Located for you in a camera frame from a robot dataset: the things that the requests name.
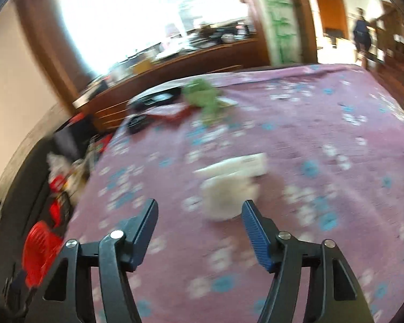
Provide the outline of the white tissue ball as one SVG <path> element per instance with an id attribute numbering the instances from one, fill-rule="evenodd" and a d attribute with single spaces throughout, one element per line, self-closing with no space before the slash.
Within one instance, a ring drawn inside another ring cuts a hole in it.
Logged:
<path id="1" fill-rule="evenodd" d="M 257 200 L 259 194 L 259 184 L 244 174 L 211 177 L 201 184 L 203 216 L 216 222 L 233 219 L 241 214 L 246 200 Z"/>

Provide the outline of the white box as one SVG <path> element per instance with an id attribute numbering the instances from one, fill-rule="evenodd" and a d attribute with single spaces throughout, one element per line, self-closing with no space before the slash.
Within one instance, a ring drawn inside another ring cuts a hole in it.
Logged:
<path id="1" fill-rule="evenodd" d="M 245 177 L 260 177 L 268 171 L 268 157 L 265 153 L 232 157 L 193 171 L 197 177 L 211 178 L 220 175 L 241 174 Z"/>

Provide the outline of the red plastic basket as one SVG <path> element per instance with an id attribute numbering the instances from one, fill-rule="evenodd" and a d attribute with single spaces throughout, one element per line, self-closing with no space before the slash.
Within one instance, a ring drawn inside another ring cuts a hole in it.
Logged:
<path id="1" fill-rule="evenodd" d="M 44 221 L 36 222 L 31 228 L 22 252 L 25 284 L 29 289 L 39 287 L 60 252 L 62 243 L 63 239 Z"/>

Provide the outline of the black sofa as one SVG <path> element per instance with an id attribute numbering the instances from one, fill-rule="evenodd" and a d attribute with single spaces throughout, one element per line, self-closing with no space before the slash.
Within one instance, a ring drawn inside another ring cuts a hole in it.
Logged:
<path id="1" fill-rule="evenodd" d="M 44 221 L 63 239 L 74 212 L 74 195 L 86 177 L 57 177 L 49 182 L 49 152 L 62 155 L 54 139 L 37 142 L 23 160 L 0 207 L 0 322 L 23 322 L 39 287 L 29 289 L 22 268 L 26 237 L 36 222 Z"/>

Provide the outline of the clear plastic bag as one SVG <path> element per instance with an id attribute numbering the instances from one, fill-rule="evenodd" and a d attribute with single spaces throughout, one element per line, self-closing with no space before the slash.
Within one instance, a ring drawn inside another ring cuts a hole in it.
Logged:
<path id="1" fill-rule="evenodd" d="M 53 182 L 57 177 L 67 179 L 72 175 L 83 176 L 85 172 L 82 159 L 71 163 L 65 156 L 49 152 L 46 156 L 46 162 L 49 166 L 49 182 Z"/>

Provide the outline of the pink floral tablecloth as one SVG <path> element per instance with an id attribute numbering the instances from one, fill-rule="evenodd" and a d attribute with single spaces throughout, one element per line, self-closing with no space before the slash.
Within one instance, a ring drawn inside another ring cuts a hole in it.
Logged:
<path id="1" fill-rule="evenodd" d="M 149 199 L 159 219 L 129 275 L 144 322 L 256 322 L 272 276 L 241 221 L 262 215 L 301 241 L 334 240 L 375 322 L 404 303 L 404 111 L 358 66 L 314 65 L 207 77 L 231 101 L 211 125 L 115 133 L 67 235 L 120 229 Z"/>

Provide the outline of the black shopping bag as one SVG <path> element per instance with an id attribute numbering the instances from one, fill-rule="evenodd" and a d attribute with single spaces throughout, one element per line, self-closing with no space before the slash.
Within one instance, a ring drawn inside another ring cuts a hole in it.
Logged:
<path id="1" fill-rule="evenodd" d="M 89 142 L 96 134 L 92 118 L 79 113 L 61 125 L 53 138 L 60 153 L 74 161 L 85 156 Z"/>

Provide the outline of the wooden counter ledge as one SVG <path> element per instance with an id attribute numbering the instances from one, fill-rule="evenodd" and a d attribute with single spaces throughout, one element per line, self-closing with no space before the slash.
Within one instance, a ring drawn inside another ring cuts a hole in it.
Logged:
<path id="1" fill-rule="evenodd" d="M 92 117 L 98 130 L 112 131 L 125 118 L 127 102 L 156 85 L 200 74 L 232 72 L 269 64 L 267 47 L 262 40 L 244 39 L 180 55 L 154 65 L 146 72 L 109 87 L 92 99 L 77 100 L 75 106 L 79 112 Z"/>

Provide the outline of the black case on table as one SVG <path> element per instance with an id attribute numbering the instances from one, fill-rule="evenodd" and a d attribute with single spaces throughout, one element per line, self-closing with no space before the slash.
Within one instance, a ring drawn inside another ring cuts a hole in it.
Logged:
<path id="1" fill-rule="evenodd" d="M 135 101 L 127 103 L 130 112 L 144 112 L 153 107 L 161 107 L 176 102 L 182 94 L 181 87 L 173 87 L 157 93 L 148 94 Z"/>

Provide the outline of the green crumpled cloth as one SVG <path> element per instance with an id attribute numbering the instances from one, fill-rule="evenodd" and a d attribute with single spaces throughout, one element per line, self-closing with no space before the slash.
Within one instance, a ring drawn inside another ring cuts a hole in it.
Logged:
<path id="1" fill-rule="evenodd" d="M 223 111 L 235 107 L 237 102 L 224 97 L 220 91 L 205 79 L 193 79 L 182 88 L 184 100 L 191 106 L 201 110 L 201 122 L 211 126 L 223 117 Z"/>

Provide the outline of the wooden stair railing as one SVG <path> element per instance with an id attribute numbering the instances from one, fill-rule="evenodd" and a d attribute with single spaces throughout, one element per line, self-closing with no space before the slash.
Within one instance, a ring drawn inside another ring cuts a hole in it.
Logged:
<path id="1" fill-rule="evenodd" d="M 404 19 L 391 2 L 380 2 L 382 14 L 372 21 L 377 38 L 377 75 L 391 96 L 404 101 Z"/>

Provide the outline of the person in blue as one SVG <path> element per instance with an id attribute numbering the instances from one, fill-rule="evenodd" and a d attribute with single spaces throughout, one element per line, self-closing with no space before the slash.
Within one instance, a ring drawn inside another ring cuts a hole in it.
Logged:
<path id="1" fill-rule="evenodd" d="M 371 35 L 369 32 L 369 23 L 365 19 L 364 10 L 360 7 L 356 9 L 358 17 L 356 18 L 353 29 L 354 43 L 356 46 L 356 58 L 362 52 L 368 52 L 372 46 Z"/>

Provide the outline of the wooden door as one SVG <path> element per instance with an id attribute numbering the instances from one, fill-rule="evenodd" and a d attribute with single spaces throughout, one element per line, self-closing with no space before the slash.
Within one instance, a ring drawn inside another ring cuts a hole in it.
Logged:
<path id="1" fill-rule="evenodd" d="M 348 39 L 349 28 L 344 0 L 317 0 L 317 4 L 323 32 L 332 37 Z"/>

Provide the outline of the red handled tool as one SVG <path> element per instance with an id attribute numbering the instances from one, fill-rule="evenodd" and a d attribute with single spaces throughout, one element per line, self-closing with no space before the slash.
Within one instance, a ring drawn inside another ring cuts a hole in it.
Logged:
<path id="1" fill-rule="evenodd" d="M 130 134 L 136 134 L 153 123 L 180 124 L 189 117 L 193 108 L 188 104 L 169 104 L 161 107 L 152 107 L 139 114 L 133 114 L 127 122 Z"/>

